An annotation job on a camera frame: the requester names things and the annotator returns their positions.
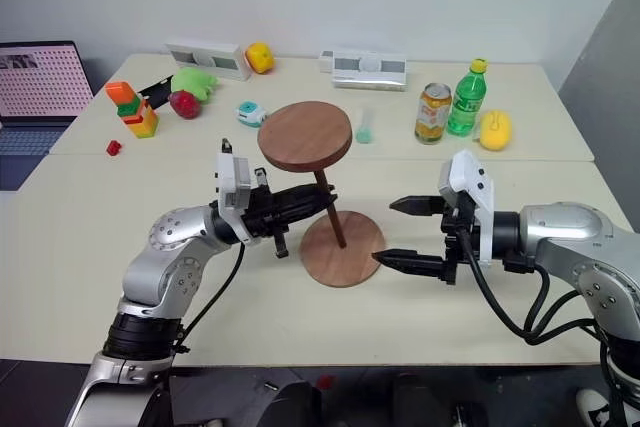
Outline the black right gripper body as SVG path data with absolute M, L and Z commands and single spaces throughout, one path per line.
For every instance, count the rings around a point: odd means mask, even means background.
M 479 255 L 480 226 L 475 219 L 476 204 L 469 194 L 458 194 L 454 206 L 444 208 L 441 231 L 445 234 L 444 273 L 441 279 L 448 285 L 456 283 L 457 267 L 468 264 L 468 256 L 457 238 L 457 231 L 463 229 L 469 234 L 472 253 Z

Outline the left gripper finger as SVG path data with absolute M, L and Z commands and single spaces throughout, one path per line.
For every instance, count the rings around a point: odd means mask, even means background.
M 298 206 L 297 220 L 311 218 L 323 210 L 332 207 L 334 199 L 311 199 L 305 200 Z
M 299 202 L 333 203 L 334 194 L 317 184 L 305 184 L 294 188 L 295 197 Z

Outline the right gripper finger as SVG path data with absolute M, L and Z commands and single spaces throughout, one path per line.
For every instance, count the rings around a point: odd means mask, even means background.
M 411 216 L 442 215 L 445 200 L 441 196 L 410 195 L 393 201 L 389 208 Z
M 374 252 L 372 258 L 381 265 L 408 275 L 440 278 L 444 271 L 442 257 L 419 254 L 415 250 L 387 249 Z

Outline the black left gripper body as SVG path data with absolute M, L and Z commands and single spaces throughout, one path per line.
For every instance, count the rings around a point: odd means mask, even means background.
M 272 192 L 264 167 L 254 170 L 257 187 L 251 190 L 249 206 L 243 215 L 245 226 L 254 237 L 272 237 L 277 258 L 289 255 L 284 234 L 289 225 L 303 219 L 303 185 Z

